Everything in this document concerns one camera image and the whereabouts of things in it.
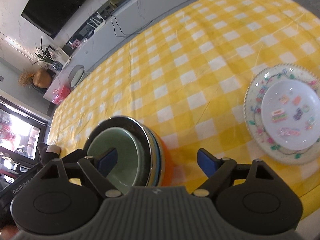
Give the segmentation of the left human hand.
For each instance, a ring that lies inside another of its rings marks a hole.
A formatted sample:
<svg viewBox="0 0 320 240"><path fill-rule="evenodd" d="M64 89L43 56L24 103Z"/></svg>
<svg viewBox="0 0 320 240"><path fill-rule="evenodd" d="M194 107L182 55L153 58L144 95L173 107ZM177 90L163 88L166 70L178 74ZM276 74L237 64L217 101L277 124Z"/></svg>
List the left human hand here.
<svg viewBox="0 0 320 240"><path fill-rule="evenodd" d="M39 142L37 149L40 152L40 163L20 175L12 184L1 191L1 239L11 239L18 233L18 228L14 225L10 213L10 204L13 198L28 185L44 165L60 157L61 148L57 145L47 145L44 142Z"/></svg>

